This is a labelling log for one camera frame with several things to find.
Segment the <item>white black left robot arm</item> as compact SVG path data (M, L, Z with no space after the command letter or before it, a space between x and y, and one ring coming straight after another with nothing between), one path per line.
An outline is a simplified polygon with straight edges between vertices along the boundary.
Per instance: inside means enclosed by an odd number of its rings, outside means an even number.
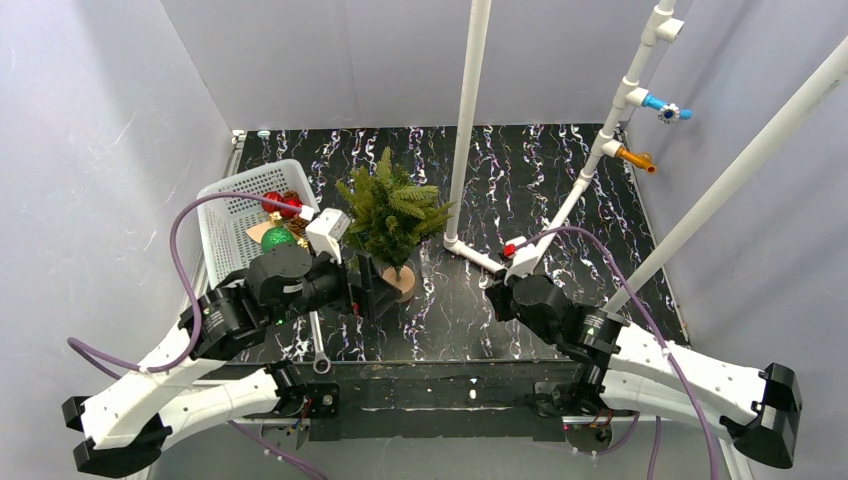
M62 406L66 425L83 435L73 451L81 473L119 479L152 465L177 442L237 418L280 413L327 418L334 384L307 384L292 362L261 366L235 381L196 389L194 384L263 342L281 321L327 308L373 321L400 291L366 254L358 269L329 253L280 244L228 275L184 311L160 344L101 393L73 396Z

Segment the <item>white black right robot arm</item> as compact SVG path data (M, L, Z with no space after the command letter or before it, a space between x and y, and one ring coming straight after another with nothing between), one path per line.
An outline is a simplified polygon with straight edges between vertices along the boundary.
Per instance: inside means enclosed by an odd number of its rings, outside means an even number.
M546 275L499 280L484 293L497 320L518 321L577 363L576 379L537 393L544 412L630 411L705 425L751 460L793 467L803 402L791 368L739 366L662 342L570 300Z

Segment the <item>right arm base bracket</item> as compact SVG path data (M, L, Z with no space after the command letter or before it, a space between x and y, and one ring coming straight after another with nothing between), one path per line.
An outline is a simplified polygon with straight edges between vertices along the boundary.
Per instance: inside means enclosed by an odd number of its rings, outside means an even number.
M579 386L536 382L531 404L540 417L563 421L565 439L578 452L599 454L611 446L613 411Z

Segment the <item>small green christmas tree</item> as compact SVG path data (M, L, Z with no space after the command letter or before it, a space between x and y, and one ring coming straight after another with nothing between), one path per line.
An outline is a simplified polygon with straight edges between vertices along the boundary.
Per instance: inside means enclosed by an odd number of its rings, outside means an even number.
M388 147L373 169L352 169L336 190L351 219L346 243L385 267L382 279L400 291L400 303L411 300L416 277L407 262L416 248L445 231L454 203L443 202L437 186L415 183L393 163Z

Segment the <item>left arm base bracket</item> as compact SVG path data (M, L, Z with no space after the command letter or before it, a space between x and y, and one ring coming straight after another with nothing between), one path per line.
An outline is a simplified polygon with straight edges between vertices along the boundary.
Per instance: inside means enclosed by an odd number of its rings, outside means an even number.
M311 420L337 417L340 387L333 382L305 381L289 360L266 364L263 371L275 384L277 401L271 412L293 420L286 432L296 436L295 449L300 450L309 438Z

